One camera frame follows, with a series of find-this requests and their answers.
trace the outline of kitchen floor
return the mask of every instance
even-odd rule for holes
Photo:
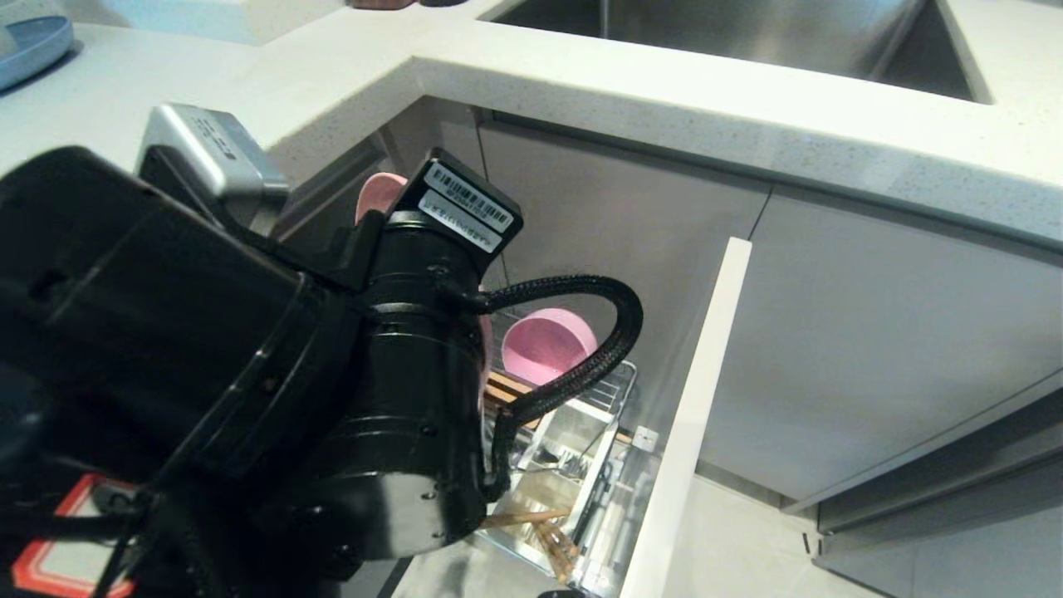
[[[694,477],[664,596],[877,598],[812,564],[815,523]]]

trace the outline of cabinet door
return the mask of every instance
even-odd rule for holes
[[[1058,268],[863,211],[773,193],[703,446],[793,509],[1032,403],[1063,368]]]
[[[639,293],[638,393],[622,425],[667,434],[728,238],[748,238],[769,185],[497,123],[482,126],[480,141],[488,178],[524,211],[504,254],[510,283],[588,272]],[[612,328],[600,298],[549,305],[584,317],[598,340]]]

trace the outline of open cabinet door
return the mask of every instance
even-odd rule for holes
[[[739,238],[727,243],[621,598],[652,598],[664,592],[752,249]]]

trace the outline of barcode label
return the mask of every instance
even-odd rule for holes
[[[500,233],[506,232],[513,221],[509,210],[472,188],[465,180],[438,161],[428,167],[428,173],[424,178],[434,189]]]
[[[439,220],[444,226],[466,237],[488,253],[493,252],[502,242],[502,237],[494,230],[432,189],[425,191],[417,206],[421,208],[421,211]]]

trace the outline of sink basin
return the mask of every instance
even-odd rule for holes
[[[495,20],[975,100],[933,0],[526,0]]]

